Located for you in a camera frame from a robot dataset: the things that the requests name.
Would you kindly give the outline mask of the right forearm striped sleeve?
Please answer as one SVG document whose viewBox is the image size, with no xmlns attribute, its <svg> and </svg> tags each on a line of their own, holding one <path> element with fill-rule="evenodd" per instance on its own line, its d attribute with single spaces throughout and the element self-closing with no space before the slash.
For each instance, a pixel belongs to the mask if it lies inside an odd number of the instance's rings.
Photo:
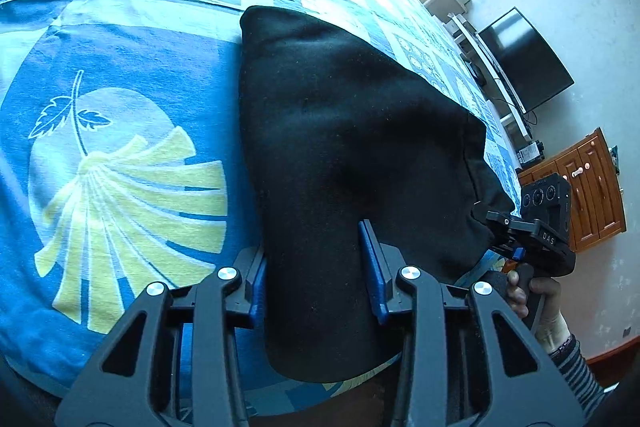
<svg viewBox="0 0 640 427">
<path fill-rule="evenodd" d="M 605 400 L 606 393 L 582 356 L 579 341 L 570 334 L 558 349 L 550 353 L 550 358 L 574 393 L 585 418 L 590 419 Z"/>
</svg>

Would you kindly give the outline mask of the right hand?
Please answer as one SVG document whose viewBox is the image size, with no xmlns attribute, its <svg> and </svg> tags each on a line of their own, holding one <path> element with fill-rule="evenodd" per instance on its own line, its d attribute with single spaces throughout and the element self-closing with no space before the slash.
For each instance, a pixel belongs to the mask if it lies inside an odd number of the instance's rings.
<svg viewBox="0 0 640 427">
<path fill-rule="evenodd" d="M 570 330 L 561 312 L 561 285 L 550 277 L 535 277 L 528 283 L 529 293 L 524 291 L 518 272 L 512 270 L 506 274 L 508 289 L 506 301 L 521 319 L 528 317 L 528 299 L 533 296 L 544 297 L 539 322 L 534 335 L 551 355 L 570 339 Z"/>
</svg>

